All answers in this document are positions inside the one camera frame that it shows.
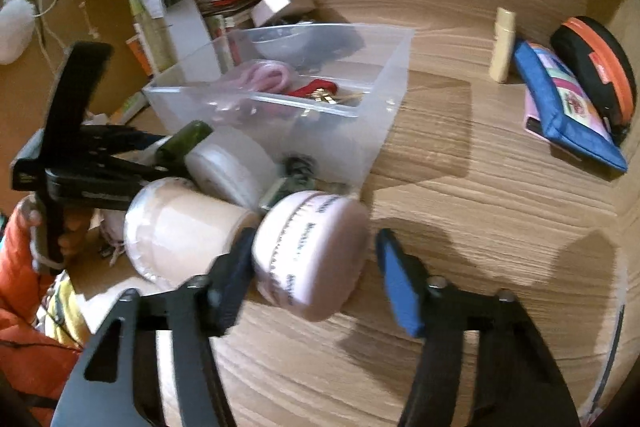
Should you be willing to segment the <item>person left hand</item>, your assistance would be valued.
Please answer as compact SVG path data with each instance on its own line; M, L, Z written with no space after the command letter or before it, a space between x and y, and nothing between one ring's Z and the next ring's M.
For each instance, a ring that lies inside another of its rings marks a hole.
M61 273L66 261L79 254L87 243L93 209L77 206L54 207L48 216L46 205L35 193L18 205L18 223L29 240L32 267L37 273Z

